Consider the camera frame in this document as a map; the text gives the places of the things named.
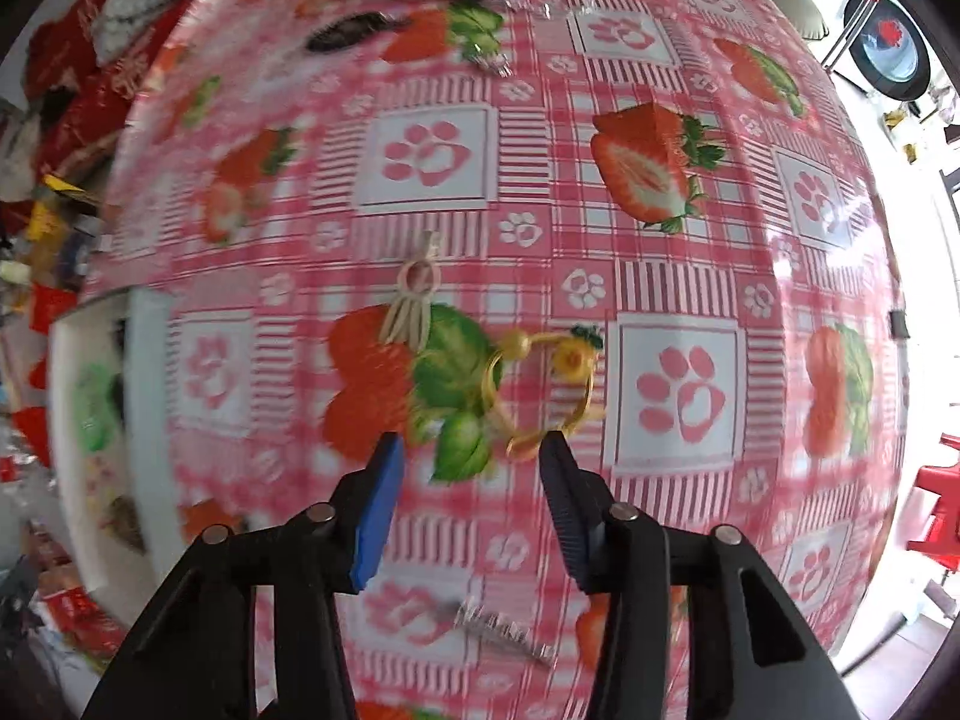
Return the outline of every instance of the yellow hair tie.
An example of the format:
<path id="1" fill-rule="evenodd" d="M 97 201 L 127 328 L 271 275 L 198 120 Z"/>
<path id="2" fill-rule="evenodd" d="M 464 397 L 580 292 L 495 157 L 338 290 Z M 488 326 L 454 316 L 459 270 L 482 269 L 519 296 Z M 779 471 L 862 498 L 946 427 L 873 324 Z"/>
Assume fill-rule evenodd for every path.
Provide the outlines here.
<path id="1" fill-rule="evenodd" d="M 540 430 L 522 431 L 507 412 L 494 382 L 494 372 L 500 361 L 519 362 L 529 356 L 538 344 L 554 346 L 551 364 L 555 375 L 568 384 L 582 384 L 584 394 L 573 411 L 556 427 Z M 507 437 L 507 457 L 517 460 L 529 460 L 536 456 L 541 441 L 550 430 L 559 430 L 570 436 L 585 419 L 598 419 L 603 410 L 590 406 L 593 397 L 593 369 L 603 341 L 595 328 L 575 326 L 569 333 L 525 333 L 512 330 L 504 336 L 493 352 L 480 381 L 480 394 L 488 418 L 496 424 L 498 430 Z"/>

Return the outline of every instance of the pink checkered tablecloth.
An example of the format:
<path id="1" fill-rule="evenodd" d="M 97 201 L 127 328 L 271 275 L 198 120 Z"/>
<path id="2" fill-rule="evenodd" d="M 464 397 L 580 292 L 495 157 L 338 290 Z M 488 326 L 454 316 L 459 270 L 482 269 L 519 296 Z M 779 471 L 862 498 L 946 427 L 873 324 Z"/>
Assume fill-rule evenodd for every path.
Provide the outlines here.
<path id="1" fill-rule="evenodd" d="M 304 50 L 320 25 L 376 9 L 413 26 Z M 906 396 L 882 205 L 832 84 L 769 0 L 497 10 L 195 0 L 171 35 L 118 151 L 112 250 L 89 286 L 176 297 L 179 504 L 282 522 L 357 468 L 367 433 L 403 430 L 384 560 L 341 605 L 358 699 L 579 717 L 603 604 L 565 575 L 535 464 L 487 434 L 466 454 L 435 437 L 482 424 L 478 366 L 506 329 L 596 324 L 606 416 L 571 439 L 580 465 L 666 525 L 736 524 L 831 645 L 882 546 Z M 477 34 L 511 76 L 464 60 Z M 383 354 L 362 309 L 390 302 L 424 230 L 442 234 L 443 332 L 372 380 L 352 365 Z M 504 374 L 523 424 L 576 398 L 548 368 Z M 435 618 L 464 596 L 557 645 L 556 669 Z M 685 652 L 678 624 L 673 714 Z M 257 679 L 269 692 L 266 652 Z"/>

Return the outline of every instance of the green object in box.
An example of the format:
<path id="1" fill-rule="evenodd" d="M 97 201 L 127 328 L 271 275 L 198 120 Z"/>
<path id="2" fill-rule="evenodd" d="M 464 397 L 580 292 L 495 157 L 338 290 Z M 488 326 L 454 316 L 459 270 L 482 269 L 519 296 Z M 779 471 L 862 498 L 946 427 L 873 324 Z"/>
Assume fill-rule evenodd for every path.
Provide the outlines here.
<path id="1" fill-rule="evenodd" d="M 73 389 L 73 416 L 80 446 L 99 452 L 113 441 L 119 419 L 110 402 L 114 376 L 105 365 L 90 362 Z"/>

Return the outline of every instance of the silver screw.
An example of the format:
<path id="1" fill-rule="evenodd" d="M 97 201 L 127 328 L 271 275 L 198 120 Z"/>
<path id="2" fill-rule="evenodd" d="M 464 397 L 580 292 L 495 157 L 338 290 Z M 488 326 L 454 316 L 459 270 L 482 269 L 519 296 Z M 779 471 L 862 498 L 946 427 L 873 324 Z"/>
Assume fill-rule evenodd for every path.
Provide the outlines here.
<path id="1" fill-rule="evenodd" d="M 613 519 L 618 519 L 621 522 L 630 522 L 640 516 L 640 510 L 637 509 L 637 507 L 630 503 L 624 503 L 623 501 L 614 503 L 610 507 L 610 513 Z"/>
<path id="2" fill-rule="evenodd" d="M 733 525 L 720 525 L 713 534 L 719 541 L 723 541 L 723 543 L 729 544 L 731 547 L 736 547 L 743 541 L 743 533 L 738 531 L 737 528 L 734 528 Z"/>
<path id="3" fill-rule="evenodd" d="M 318 525 L 322 522 L 330 522 L 336 517 L 337 509 L 334 509 L 328 503 L 315 503 L 309 509 L 306 509 L 306 518 Z"/>
<path id="4" fill-rule="evenodd" d="M 226 525 L 211 525 L 203 529 L 201 538 L 205 544 L 222 544 L 229 535 L 230 530 Z"/>

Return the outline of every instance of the red chair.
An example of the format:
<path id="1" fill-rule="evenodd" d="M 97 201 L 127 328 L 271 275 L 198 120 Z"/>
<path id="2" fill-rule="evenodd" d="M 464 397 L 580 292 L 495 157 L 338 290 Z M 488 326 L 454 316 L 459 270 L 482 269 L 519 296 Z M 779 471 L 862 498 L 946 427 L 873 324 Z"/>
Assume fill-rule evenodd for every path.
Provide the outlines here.
<path id="1" fill-rule="evenodd" d="M 960 437 L 940 437 L 942 445 L 960 451 Z M 956 571 L 960 566 L 960 463 L 945 469 L 923 466 L 917 472 L 914 487 L 937 493 L 940 499 L 933 509 L 933 526 L 923 541 L 907 541 L 906 548 L 932 557 L 944 568 Z"/>

